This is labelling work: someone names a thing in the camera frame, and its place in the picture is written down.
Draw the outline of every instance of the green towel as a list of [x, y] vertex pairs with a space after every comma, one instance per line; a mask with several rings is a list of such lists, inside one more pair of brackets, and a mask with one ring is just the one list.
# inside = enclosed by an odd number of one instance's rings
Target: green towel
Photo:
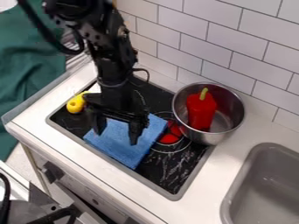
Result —
[[[42, 1], [28, 2], [60, 39], [63, 31], [44, 14]], [[18, 5], [0, 14], [0, 30], [1, 117], [63, 74], [66, 57], [44, 41]], [[5, 131], [1, 120], [0, 144], [0, 159], [6, 160], [17, 140]]]

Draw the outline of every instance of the yellow object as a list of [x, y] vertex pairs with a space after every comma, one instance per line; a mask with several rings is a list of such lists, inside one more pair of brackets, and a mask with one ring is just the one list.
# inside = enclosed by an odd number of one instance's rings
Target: yellow object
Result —
[[205, 87], [204, 89], [203, 89], [203, 91], [201, 91], [201, 94], [200, 94], [200, 97], [199, 97], [199, 99], [201, 100], [201, 101], [204, 101], [205, 100], [205, 95], [206, 95], [206, 93], [209, 91], [209, 89], [207, 88], [207, 87]]
[[66, 104], [66, 109], [68, 112], [71, 114], [77, 114], [83, 110], [86, 103], [83, 99], [84, 94], [88, 94], [88, 91], [77, 94]]

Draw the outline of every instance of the red toy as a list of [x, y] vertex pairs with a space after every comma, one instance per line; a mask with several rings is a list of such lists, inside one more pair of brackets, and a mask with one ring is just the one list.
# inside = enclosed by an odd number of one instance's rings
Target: red toy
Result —
[[196, 130], [209, 131], [212, 119], [217, 109], [217, 103], [208, 88], [200, 94], [191, 94], [186, 103], [188, 109], [189, 125]]

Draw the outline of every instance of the red object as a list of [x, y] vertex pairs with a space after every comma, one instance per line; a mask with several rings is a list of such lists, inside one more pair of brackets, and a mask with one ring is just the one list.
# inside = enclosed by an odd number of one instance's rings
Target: red object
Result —
[[205, 99], [199, 99], [200, 94], [191, 94], [187, 98], [189, 125], [196, 130], [208, 131], [215, 115], [217, 104], [210, 93], [206, 93]]
[[174, 144], [176, 143], [181, 137], [182, 132], [179, 130], [177, 124], [170, 120], [168, 121], [168, 130], [166, 133], [161, 137], [159, 140], [160, 144]]

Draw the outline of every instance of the toy kitchen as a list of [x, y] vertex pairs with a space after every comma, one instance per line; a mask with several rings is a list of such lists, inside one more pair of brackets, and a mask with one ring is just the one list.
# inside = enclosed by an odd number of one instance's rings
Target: toy kitchen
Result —
[[[149, 73], [149, 85], [136, 89], [167, 127], [134, 169], [87, 143], [86, 114], [66, 109], [75, 95], [98, 89], [90, 59], [3, 117], [45, 192], [60, 204], [63, 193], [79, 200], [101, 217], [95, 223], [297, 223], [299, 134], [247, 111], [216, 146], [194, 143], [171, 108], [184, 85]], [[134, 82], [143, 84], [143, 75]]]

